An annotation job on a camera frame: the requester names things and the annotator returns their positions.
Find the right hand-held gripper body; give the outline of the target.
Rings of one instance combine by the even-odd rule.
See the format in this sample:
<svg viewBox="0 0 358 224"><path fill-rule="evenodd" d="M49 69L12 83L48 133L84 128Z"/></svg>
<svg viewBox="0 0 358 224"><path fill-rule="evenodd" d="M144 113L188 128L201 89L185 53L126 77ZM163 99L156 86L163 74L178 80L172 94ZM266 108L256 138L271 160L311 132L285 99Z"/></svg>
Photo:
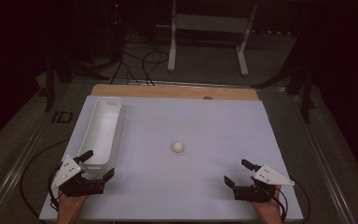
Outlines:
<svg viewBox="0 0 358 224"><path fill-rule="evenodd" d="M267 165L260 166L260 169L253 175L254 184L249 187L237 186L234 188L234 199L254 203L267 203L274 194L275 187L293 186L294 180L278 173Z"/></svg>

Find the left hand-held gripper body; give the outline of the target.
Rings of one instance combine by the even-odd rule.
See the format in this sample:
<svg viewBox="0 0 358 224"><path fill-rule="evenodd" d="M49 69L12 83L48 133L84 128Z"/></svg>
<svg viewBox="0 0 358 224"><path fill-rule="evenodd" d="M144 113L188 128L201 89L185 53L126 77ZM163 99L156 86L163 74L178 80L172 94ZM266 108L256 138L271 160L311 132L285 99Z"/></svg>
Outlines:
<svg viewBox="0 0 358 224"><path fill-rule="evenodd" d="M80 163L67 156L59 166L52 188L61 190L68 197L102 194L105 182L102 179L88 180L82 175L82 171Z"/></svg>

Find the white plastic bin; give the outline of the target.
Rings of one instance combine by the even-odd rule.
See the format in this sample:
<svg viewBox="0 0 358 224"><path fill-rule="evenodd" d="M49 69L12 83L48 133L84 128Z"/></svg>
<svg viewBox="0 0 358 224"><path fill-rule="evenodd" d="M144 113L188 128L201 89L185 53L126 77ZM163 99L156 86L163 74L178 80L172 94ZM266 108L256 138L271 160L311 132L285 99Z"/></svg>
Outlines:
<svg viewBox="0 0 358 224"><path fill-rule="evenodd" d="M92 151L82 163L90 177L102 177L116 168L124 123L123 100L119 97L89 96L85 102L87 129L78 155Z"/></svg>

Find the person's right hand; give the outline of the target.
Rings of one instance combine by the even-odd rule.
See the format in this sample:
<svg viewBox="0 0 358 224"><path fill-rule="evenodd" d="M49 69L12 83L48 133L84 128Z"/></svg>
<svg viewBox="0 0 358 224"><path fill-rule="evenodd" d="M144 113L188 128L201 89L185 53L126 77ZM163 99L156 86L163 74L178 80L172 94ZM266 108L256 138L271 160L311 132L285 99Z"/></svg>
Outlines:
<svg viewBox="0 0 358 224"><path fill-rule="evenodd" d="M276 186L273 198L267 203L251 202L263 224L283 224L279 200L280 190L281 186Z"/></svg>

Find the person's left hand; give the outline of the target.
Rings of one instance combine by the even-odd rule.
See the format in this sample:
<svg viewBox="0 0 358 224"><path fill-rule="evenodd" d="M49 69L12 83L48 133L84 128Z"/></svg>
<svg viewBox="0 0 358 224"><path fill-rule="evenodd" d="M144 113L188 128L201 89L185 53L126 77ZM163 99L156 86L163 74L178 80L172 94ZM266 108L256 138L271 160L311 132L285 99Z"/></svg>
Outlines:
<svg viewBox="0 0 358 224"><path fill-rule="evenodd" d="M57 224L76 224L89 196L68 197L61 190L59 194Z"/></svg>

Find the white table mat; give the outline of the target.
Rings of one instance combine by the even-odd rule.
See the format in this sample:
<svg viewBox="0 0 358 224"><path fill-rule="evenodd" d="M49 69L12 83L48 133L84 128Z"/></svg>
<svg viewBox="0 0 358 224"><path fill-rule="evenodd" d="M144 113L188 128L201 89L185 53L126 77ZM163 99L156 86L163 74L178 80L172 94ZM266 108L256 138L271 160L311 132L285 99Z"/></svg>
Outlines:
<svg viewBox="0 0 358 224"><path fill-rule="evenodd" d="M80 215L98 221L249 221L224 176L252 185L247 160L287 173L260 101L126 97L115 176ZM174 153L172 144L185 145Z"/></svg>

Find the black tripod stand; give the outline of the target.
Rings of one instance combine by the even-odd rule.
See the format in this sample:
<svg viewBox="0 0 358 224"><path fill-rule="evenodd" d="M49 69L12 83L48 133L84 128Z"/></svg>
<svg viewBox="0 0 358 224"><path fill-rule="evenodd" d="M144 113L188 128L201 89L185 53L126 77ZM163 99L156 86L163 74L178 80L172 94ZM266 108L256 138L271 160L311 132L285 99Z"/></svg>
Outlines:
<svg viewBox="0 0 358 224"><path fill-rule="evenodd" d="M277 76L259 84L252 85L252 88L259 90L265 89L266 87L269 87L270 85L288 77L290 80L285 87L285 92L288 95L296 95L302 91L300 112L303 120L310 123L310 95L313 74L308 63L301 62L300 60L286 60Z"/></svg>
<svg viewBox="0 0 358 224"><path fill-rule="evenodd" d="M59 53L49 53L46 58L46 82L47 86L45 89L45 94L47 98L47 103L45 107L45 111L49 112L49 110L53 107L55 101L55 75L58 75L64 82L69 82L72 79L72 74L69 70L69 66L72 65L74 68L80 70L88 77L92 77L98 80L108 80L108 77L104 77L102 75L97 74L92 71L86 65L77 61L73 57L68 54L59 52Z"/></svg>

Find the wooden table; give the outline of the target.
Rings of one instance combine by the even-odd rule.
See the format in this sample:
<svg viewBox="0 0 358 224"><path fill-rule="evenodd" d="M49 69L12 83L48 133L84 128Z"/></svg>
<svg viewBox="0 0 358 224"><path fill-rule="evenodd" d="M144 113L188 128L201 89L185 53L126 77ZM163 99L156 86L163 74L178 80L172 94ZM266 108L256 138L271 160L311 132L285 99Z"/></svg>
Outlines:
<svg viewBox="0 0 358 224"><path fill-rule="evenodd" d="M183 98L213 100L250 100L258 101L259 97L252 89L233 89L216 87L186 86L138 86L97 84L90 93L92 96L125 96L152 98Z"/></svg>

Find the white metal stand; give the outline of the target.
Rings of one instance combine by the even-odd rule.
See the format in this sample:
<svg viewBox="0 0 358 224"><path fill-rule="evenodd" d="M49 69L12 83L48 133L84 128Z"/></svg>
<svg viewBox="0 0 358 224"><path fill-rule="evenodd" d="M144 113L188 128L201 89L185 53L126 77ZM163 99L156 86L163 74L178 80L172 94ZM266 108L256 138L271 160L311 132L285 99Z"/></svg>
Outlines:
<svg viewBox="0 0 358 224"><path fill-rule="evenodd" d="M253 4L251 6L250 13L246 18L183 14L177 12L176 6L177 0L172 0L171 46L167 66L167 69L170 72L175 70L177 51L176 31L192 30L242 34L242 41L236 47L236 54L241 75L243 77L247 77L249 75L244 50L255 20L255 14L258 8L257 4Z"/></svg>

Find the black rectangular floor bracket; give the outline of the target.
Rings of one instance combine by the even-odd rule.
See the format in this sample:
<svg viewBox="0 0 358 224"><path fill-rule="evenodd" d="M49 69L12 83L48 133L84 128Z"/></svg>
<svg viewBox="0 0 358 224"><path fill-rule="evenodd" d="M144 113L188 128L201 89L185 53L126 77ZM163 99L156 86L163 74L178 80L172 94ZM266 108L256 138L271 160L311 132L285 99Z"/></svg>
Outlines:
<svg viewBox="0 0 358 224"><path fill-rule="evenodd" d="M67 111L56 111L54 113L52 123L70 123L73 118L72 112Z"/></svg>

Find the metal floor rail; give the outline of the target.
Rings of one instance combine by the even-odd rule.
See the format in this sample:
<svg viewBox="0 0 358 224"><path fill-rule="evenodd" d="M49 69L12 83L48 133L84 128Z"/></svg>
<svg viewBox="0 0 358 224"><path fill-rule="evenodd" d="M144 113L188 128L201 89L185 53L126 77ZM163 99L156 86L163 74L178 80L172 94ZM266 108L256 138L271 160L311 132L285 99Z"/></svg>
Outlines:
<svg viewBox="0 0 358 224"><path fill-rule="evenodd" d="M344 197L341 187L334 177L316 135L310 124L306 122L301 114L302 103L300 102L299 97L296 95L289 95L288 98L291 102L292 108L295 110L296 117L300 123L302 131L305 134L305 138L310 144L310 152L318 166L320 174L324 180L324 184L329 192L330 198L336 208L341 222L343 224L356 224L354 215Z"/></svg>
<svg viewBox="0 0 358 224"><path fill-rule="evenodd" d="M52 118L45 103L41 96L32 97L0 132L0 213Z"/></svg>

